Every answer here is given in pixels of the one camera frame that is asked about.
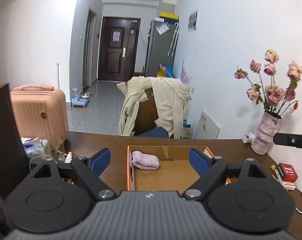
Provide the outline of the white umbrella on fridge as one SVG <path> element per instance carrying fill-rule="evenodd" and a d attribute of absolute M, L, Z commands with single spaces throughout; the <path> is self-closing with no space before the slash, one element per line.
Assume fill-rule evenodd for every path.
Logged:
<path fill-rule="evenodd" d="M 178 41 L 178 36 L 179 36 L 179 23 L 176 22 L 175 24 L 175 30 L 174 30 L 174 33 L 173 33 L 173 38 L 172 38 L 172 41 L 171 41 L 171 45 L 169 47 L 169 51 L 167 53 L 167 56 L 171 56 L 173 57 L 173 54 L 174 54 L 174 51 L 175 51 L 175 47 L 176 47 L 176 44 L 177 44 L 177 41 Z"/>

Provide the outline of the pink hard suitcase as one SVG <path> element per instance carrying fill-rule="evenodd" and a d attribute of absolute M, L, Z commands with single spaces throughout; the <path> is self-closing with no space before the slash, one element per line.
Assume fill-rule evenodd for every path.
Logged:
<path fill-rule="evenodd" d="M 24 85 L 10 92 L 18 132 L 24 138 L 44 138 L 69 132 L 66 98 L 52 86 Z"/>

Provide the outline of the grey refrigerator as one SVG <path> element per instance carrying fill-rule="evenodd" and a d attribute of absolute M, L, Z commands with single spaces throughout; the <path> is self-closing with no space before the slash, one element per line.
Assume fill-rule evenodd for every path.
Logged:
<path fill-rule="evenodd" d="M 171 45 L 176 22 L 178 21 L 170 18 L 164 18 L 163 22 L 151 21 L 145 58 L 145 77 L 156 77 L 160 71 L 160 66 L 173 68 L 175 51 L 173 57 L 167 56 L 167 53 Z"/>

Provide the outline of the wall picture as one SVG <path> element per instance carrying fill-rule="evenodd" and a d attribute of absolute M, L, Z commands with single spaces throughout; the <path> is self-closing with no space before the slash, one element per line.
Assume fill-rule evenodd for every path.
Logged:
<path fill-rule="evenodd" d="M 196 31 L 199 19 L 199 11 L 191 12 L 188 19 L 188 31 Z"/>

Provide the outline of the white panel against wall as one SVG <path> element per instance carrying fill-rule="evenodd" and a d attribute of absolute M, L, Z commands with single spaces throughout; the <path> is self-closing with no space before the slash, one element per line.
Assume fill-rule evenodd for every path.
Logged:
<path fill-rule="evenodd" d="M 220 126 L 202 110 L 195 132 L 195 139 L 217 139 L 219 132 Z"/>

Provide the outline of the small white bottle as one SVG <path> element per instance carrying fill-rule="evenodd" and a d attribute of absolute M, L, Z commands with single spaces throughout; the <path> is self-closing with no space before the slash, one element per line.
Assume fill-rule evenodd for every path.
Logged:
<path fill-rule="evenodd" d="M 254 134 L 250 132 L 249 134 L 243 135 L 242 142 L 244 144 L 252 144 L 254 139 L 255 139 Z"/>

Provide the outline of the pink textured vase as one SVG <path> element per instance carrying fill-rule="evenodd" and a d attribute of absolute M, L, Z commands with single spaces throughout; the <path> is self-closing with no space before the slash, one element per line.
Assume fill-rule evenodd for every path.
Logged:
<path fill-rule="evenodd" d="M 273 142 L 275 134 L 282 124 L 282 117 L 278 114 L 265 111 L 256 129 L 256 136 L 251 144 L 251 149 L 259 154 L 266 154 L 270 144 Z"/>

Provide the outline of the lilac knitted sock roll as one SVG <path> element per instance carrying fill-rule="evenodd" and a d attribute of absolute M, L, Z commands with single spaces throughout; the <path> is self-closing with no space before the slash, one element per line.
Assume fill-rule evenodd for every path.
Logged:
<path fill-rule="evenodd" d="M 160 162 L 157 156 L 151 154 L 144 154 L 140 151 L 133 151 L 132 165 L 140 170 L 157 170 L 160 166 Z"/>

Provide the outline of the orange red cardboard box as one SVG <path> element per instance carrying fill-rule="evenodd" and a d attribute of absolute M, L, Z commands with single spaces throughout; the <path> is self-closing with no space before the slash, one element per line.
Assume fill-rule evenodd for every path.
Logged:
<path fill-rule="evenodd" d="M 180 195 L 199 178 L 189 162 L 191 146 L 128 146 L 126 184 L 128 191 L 178 191 Z M 132 165 L 132 152 L 158 157 L 157 170 L 141 170 Z"/>

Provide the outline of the cream jacket on chair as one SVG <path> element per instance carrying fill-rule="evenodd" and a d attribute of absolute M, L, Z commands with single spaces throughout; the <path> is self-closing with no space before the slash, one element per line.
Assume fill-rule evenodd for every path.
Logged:
<path fill-rule="evenodd" d="M 155 125 L 163 127 L 168 135 L 180 139 L 183 133 L 187 102 L 191 101 L 190 87 L 179 79 L 169 77 L 135 76 L 117 84 L 124 94 L 118 121 L 118 135 L 131 136 L 141 103 L 148 101 L 147 89 L 152 89 L 158 118 Z"/>

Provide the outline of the dark brown entrance door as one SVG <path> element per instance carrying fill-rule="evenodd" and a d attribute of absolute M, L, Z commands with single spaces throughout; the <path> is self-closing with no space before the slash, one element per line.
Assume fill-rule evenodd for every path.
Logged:
<path fill-rule="evenodd" d="M 98 64 L 99 81 L 125 82 L 133 77 L 139 27 L 139 18 L 103 18 Z"/>

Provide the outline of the white power strip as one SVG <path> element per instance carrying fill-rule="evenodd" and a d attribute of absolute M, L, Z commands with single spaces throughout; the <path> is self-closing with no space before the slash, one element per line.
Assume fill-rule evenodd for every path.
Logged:
<path fill-rule="evenodd" d="M 277 170 L 275 165 L 272 165 L 270 167 L 274 172 L 275 175 L 273 175 L 273 177 L 288 191 L 294 191 L 296 189 L 296 186 L 294 183 L 292 182 L 288 182 L 288 181 L 283 181 L 281 178 L 281 175 L 279 173 L 279 171 Z"/>

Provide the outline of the black paper bag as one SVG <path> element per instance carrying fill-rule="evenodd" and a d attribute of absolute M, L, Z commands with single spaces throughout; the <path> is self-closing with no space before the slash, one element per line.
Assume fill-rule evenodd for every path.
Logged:
<path fill-rule="evenodd" d="M 16 126 L 8 84 L 0 85 L 0 197 L 11 191 L 29 174 L 29 159 Z"/>

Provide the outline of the dark wooden chair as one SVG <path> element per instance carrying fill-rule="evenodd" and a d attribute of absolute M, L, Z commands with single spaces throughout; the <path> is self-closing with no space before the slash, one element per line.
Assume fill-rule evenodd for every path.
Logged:
<path fill-rule="evenodd" d="M 150 99 L 141 102 L 135 122 L 136 135 L 161 127 L 169 137 L 180 139 L 183 134 L 184 115 L 187 102 L 192 99 L 190 89 L 185 85 L 154 86 Z"/>

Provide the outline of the white spray bottle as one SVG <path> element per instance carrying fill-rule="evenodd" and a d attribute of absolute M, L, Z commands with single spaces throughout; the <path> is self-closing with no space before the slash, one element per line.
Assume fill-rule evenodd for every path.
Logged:
<path fill-rule="evenodd" d="M 68 152 L 65 157 L 65 163 L 70 163 L 72 161 L 72 152 Z"/>

